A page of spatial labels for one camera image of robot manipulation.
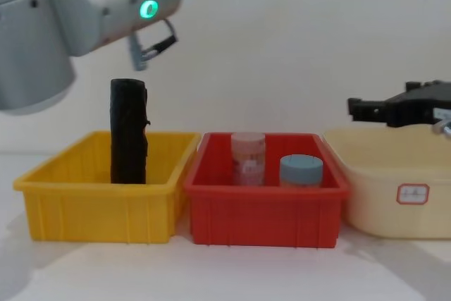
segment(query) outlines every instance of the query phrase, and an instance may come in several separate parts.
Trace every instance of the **jar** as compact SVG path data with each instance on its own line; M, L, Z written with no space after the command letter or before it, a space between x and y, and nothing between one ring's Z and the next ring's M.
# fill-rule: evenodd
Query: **jar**
M280 186L319 187L323 180L323 161L315 156L293 154L280 160Z
M265 134L232 134L233 183L260 186L265 176Z

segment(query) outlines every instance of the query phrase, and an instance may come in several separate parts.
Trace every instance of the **plastic container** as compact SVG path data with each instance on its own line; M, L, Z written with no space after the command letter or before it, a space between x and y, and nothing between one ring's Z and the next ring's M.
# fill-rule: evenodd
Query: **plastic container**
M232 134L233 183L260 186L265 176L265 134Z
M109 132L95 132L17 179L34 240L165 243L200 136L148 133L147 185L110 184Z
M280 159L280 186L305 188L320 186L323 161L304 154L291 154Z
M185 181L194 243L335 247L347 181L318 136L266 134L264 186L233 185L230 143L230 133L205 135ZM280 158L294 153L323 160L321 187L279 186Z
M351 225L384 238L451 238L451 141L426 125L336 129L324 140L352 184Z

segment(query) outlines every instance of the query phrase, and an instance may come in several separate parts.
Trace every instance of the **white table surface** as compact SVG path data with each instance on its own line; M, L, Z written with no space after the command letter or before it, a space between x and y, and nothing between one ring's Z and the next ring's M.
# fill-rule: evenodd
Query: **white table surface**
M0 155L0 301L450 301L451 241L343 227L334 250L33 242L13 179L45 156Z

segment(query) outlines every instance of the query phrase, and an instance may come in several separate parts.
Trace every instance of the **green led light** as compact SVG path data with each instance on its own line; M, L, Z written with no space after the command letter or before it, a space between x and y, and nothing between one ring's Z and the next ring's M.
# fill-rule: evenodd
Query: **green led light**
M141 18L153 18L156 15L156 12L158 12L158 3L155 0L146 0L142 3L140 8Z

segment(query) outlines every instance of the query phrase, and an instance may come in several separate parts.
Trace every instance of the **black cylindrical object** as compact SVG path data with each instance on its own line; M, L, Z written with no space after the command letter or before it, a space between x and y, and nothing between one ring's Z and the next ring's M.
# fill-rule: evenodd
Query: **black cylindrical object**
M142 81L111 81L111 183L146 183L146 104Z

